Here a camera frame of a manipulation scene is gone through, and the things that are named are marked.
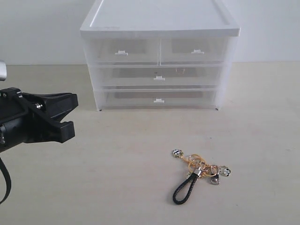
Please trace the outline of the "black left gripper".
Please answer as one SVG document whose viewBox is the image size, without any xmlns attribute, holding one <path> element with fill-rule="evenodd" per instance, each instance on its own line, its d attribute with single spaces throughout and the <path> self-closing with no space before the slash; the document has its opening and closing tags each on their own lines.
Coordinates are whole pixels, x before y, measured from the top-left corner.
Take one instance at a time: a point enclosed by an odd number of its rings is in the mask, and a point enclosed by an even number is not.
<svg viewBox="0 0 300 225">
<path fill-rule="evenodd" d="M 64 143 L 75 136 L 72 121 L 60 122 L 78 106 L 74 93 L 0 91 L 0 151 L 21 143 Z"/>
</svg>

